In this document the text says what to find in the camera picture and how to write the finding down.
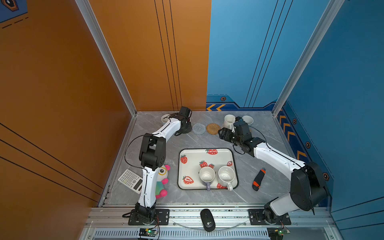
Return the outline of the grey woven round coaster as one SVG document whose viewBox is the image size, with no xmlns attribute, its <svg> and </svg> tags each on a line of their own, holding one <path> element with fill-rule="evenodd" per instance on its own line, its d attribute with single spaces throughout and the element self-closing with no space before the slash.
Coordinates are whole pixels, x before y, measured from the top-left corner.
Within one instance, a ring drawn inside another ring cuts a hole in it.
<svg viewBox="0 0 384 240">
<path fill-rule="evenodd" d="M 196 123 L 193 125 L 192 131 L 196 135 L 202 135 L 206 132 L 206 126 L 201 123 Z"/>
</svg>

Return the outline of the tan rattan round coaster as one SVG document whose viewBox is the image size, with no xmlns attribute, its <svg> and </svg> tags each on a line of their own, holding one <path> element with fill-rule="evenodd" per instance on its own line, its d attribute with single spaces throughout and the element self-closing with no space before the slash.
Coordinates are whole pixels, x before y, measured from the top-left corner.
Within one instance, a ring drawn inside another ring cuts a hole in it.
<svg viewBox="0 0 384 240">
<path fill-rule="evenodd" d="M 221 129 L 221 126 L 215 123 L 208 124 L 206 126 L 206 131 L 210 135 L 217 135 L 219 133 L 219 130 Z"/>
</svg>

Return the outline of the white mug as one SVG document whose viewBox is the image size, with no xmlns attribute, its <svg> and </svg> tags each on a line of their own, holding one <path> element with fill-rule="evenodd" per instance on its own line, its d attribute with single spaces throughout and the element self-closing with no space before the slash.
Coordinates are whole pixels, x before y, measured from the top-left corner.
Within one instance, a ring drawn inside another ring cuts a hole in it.
<svg viewBox="0 0 384 240">
<path fill-rule="evenodd" d="M 235 121 L 236 121 L 236 117 L 234 115 L 225 115 L 223 127 L 233 131 Z"/>
<path fill-rule="evenodd" d="M 232 191 L 234 189 L 233 187 L 233 181 L 235 180 L 235 171 L 228 166 L 223 166 L 218 171 L 218 189 L 227 189 L 229 191 Z"/>
</svg>

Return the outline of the light blue mug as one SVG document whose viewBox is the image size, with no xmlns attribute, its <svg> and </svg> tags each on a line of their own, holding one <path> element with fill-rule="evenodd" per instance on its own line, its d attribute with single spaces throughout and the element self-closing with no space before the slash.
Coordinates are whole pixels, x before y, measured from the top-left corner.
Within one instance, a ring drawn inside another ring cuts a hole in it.
<svg viewBox="0 0 384 240">
<path fill-rule="evenodd" d="M 169 120 L 170 120 L 169 117 L 170 117 L 170 114 L 165 114 L 165 115 L 163 115 L 163 116 L 161 117 L 161 121 L 162 121 L 162 123 L 163 123 L 163 124 L 168 123 Z"/>
</svg>

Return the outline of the purple mug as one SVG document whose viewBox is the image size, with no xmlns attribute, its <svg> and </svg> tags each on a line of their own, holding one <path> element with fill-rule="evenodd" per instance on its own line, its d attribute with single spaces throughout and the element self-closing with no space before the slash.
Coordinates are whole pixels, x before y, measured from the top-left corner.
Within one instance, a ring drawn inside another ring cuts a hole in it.
<svg viewBox="0 0 384 240">
<path fill-rule="evenodd" d="M 206 185 L 207 191 L 211 190 L 211 183 L 216 177 L 216 172 L 210 167 L 203 167 L 199 172 L 199 177 L 201 181 Z"/>
</svg>

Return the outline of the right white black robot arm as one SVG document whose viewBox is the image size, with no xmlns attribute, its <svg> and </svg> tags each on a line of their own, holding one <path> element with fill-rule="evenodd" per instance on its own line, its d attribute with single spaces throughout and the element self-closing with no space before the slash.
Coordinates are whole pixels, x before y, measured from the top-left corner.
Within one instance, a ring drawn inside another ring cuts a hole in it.
<svg viewBox="0 0 384 240">
<path fill-rule="evenodd" d="M 266 162 L 290 181 L 290 191 L 264 206 L 263 216 L 267 224 L 279 224 L 284 215 L 296 210 L 312 211 L 330 196 L 323 172 L 315 162 L 303 162 L 271 147 L 266 138 L 253 137 L 250 126 L 236 117 L 231 129 L 218 130 L 219 138 L 239 146 L 242 151 Z"/>
</svg>

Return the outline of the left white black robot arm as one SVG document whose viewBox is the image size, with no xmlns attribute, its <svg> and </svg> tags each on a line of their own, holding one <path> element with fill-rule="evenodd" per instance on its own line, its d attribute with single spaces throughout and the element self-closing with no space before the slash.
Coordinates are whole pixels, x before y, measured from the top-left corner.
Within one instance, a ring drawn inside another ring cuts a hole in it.
<svg viewBox="0 0 384 240">
<path fill-rule="evenodd" d="M 167 141 L 173 136 L 192 131 L 192 110 L 181 107 L 178 113 L 168 115 L 167 123 L 157 131 L 143 136 L 139 160 L 143 167 L 143 188 L 133 213 L 136 219 L 151 224 L 156 214 L 156 185 L 160 168 L 166 160 Z"/>
</svg>

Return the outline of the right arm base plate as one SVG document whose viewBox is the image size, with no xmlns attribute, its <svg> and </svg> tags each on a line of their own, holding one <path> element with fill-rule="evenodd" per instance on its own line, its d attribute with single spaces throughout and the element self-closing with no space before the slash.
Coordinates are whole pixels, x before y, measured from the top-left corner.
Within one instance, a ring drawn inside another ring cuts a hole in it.
<svg viewBox="0 0 384 240">
<path fill-rule="evenodd" d="M 251 225 L 285 225 L 292 224 L 288 213 L 277 216 L 273 212 L 266 209 L 249 209 L 249 219 Z"/>
</svg>

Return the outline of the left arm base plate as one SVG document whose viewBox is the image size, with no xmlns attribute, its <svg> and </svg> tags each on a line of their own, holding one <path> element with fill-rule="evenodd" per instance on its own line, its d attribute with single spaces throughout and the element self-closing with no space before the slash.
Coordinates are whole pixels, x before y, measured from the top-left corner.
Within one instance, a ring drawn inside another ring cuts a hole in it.
<svg viewBox="0 0 384 240">
<path fill-rule="evenodd" d="M 131 212 L 129 217 L 129 226 L 152 226 L 159 224 L 160 226 L 166 226 L 169 224 L 170 210 L 169 209 L 156 209 L 156 213 L 153 217 L 146 218 L 140 216 L 138 213 Z"/>
</svg>

